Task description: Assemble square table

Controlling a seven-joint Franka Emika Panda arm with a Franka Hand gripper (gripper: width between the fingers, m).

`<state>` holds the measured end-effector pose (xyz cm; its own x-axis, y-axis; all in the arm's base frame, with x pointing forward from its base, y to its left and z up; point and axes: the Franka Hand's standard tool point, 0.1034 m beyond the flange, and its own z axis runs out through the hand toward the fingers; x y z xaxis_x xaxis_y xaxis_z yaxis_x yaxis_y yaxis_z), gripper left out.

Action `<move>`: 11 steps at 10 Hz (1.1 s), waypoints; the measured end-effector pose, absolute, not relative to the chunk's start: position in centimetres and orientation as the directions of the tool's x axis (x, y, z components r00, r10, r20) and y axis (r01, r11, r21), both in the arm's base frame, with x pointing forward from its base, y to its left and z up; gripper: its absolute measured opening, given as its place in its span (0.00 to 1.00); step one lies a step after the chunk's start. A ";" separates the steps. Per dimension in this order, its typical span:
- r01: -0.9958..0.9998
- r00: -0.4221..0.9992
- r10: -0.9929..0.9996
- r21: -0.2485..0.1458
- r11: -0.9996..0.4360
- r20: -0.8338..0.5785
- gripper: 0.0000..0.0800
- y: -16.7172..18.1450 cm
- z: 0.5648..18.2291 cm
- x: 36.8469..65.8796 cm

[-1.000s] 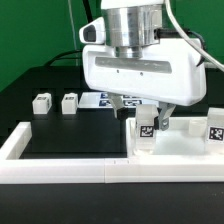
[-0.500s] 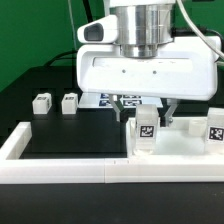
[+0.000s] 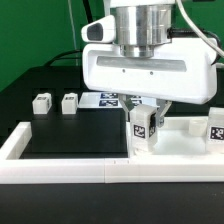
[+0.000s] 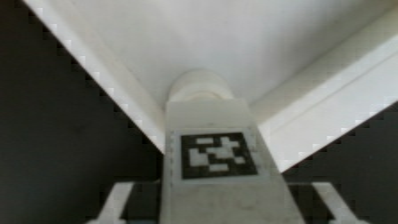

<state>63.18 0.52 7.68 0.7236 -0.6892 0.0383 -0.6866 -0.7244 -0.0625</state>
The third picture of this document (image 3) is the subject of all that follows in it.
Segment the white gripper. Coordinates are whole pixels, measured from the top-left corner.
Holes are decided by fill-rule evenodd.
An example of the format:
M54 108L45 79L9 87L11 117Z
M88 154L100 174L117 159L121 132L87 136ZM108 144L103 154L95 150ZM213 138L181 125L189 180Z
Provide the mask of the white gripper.
M81 35L87 43L82 54L86 86L120 93L127 122L134 109L130 95L157 99L156 125L161 128L171 101L204 104L217 92L216 53L199 38L174 38L156 47L151 58L132 58L113 43L112 15L84 26Z

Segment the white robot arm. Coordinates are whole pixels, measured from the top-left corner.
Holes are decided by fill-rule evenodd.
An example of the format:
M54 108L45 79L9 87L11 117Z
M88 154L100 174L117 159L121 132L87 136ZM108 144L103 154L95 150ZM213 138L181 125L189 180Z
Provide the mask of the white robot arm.
M154 98L157 126L174 101L208 102L217 91L218 41L172 27L180 0L104 0L105 16L84 26L84 82L91 90Z

